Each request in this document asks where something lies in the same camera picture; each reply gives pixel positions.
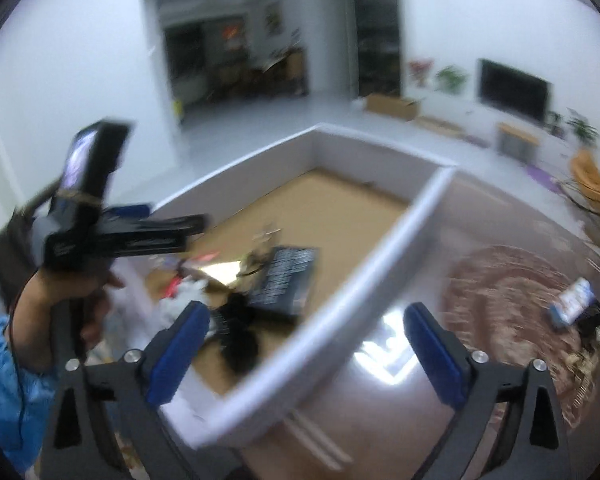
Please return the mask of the blue sleeved forearm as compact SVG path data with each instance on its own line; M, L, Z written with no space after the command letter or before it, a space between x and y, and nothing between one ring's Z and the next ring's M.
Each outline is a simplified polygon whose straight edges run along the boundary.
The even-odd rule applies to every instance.
M16 370L0 316L0 449L23 474L40 454L57 387L55 374Z

